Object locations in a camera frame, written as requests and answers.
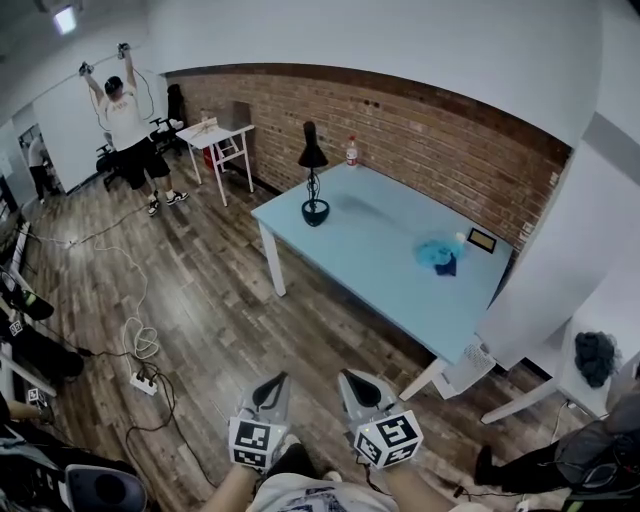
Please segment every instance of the brick wall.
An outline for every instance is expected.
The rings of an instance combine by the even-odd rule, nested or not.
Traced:
[[[513,244],[535,225],[570,148],[505,112],[437,87],[325,66],[248,64],[173,73],[189,122],[230,101],[250,105],[253,171],[280,191],[304,180],[302,124],[315,121],[330,166],[349,135],[360,161]]]

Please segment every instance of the power strip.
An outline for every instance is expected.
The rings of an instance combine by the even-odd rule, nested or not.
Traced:
[[[147,395],[153,396],[158,392],[158,385],[155,382],[150,382],[146,377],[138,377],[137,373],[131,375],[129,382],[134,388],[144,391]]]

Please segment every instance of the gray cloth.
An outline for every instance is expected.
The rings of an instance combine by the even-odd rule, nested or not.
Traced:
[[[640,430],[640,391],[629,393],[615,405],[604,420],[564,436],[558,442],[558,469],[572,484],[582,482],[585,469],[604,453],[620,434]]]

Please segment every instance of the table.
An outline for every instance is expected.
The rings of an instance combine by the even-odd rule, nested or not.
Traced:
[[[331,212],[308,226],[303,183],[252,211],[262,235],[276,293],[286,293],[274,235],[436,354],[400,395],[408,399],[472,342],[509,261],[512,248],[466,217],[402,183],[363,166],[340,164],[320,174],[320,198]],[[477,228],[497,239],[493,254],[465,243],[457,276],[418,264],[414,248],[434,233],[468,235]]]
[[[593,389],[584,380],[575,364],[576,336],[580,332],[590,331],[598,331],[598,329],[573,318],[570,319],[564,327],[562,349],[552,378],[529,393],[525,393],[508,404],[488,412],[482,417],[482,423],[489,424],[506,418],[527,407],[531,407],[556,391],[562,393],[569,401],[576,404],[593,419],[606,415],[611,378],[601,388]]]
[[[209,128],[206,130],[206,123],[210,123],[211,120],[203,121],[202,123],[198,123],[196,125],[190,126],[189,128],[185,128],[184,130],[180,130],[176,133],[177,137],[180,137],[184,140],[189,146],[189,154],[191,155],[191,163],[193,164],[193,169],[196,172],[196,178],[198,183],[202,185],[202,179],[200,178],[200,172],[198,171],[198,165],[196,164],[196,159],[193,156],[193,147],[198,149],[209,148],[211,151],[211,161],[213,162],[213,171],[216,175],[216,180],[218,181],[218,188],[220,189],[220,196],[222,196],[222,202],[225,206],[227,206],[227,197],[224,193],[224,188],[222,187],[222,180],[220,179],[220,172],[224,171],[223,164],[233,158],[243,156],[244,162],[247,166],[247,177],[249,178],[249,190],[253,192],[253,180],[251,179],[251,167],[249,166],[249,154],[247,152],[247,132],[249,130],[253,130],[255,126],[252,124],[247,126],[242,126],[240,128],[232,128],[227,130],[225,128],[221,128],[220,126],[216,126],[214,128]],[[242,149],[238,148],[233,137],[236,135],[240,135],[242,139]],[[220,148],[220,143],[228,140],[231,145],[226,148]],[[233,150],[231,154],[225,154],[224,152],[227,150]]]

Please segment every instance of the small frame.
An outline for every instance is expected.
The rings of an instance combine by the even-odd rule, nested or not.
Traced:
[[[480,247],[480,249],[484,249],[489,254],[493,254],[493,250],[496,248],[497,243],[495,238],[477,230],[476,228],[471,228],[471,233],[469,233],[467,241],[476,247]]]

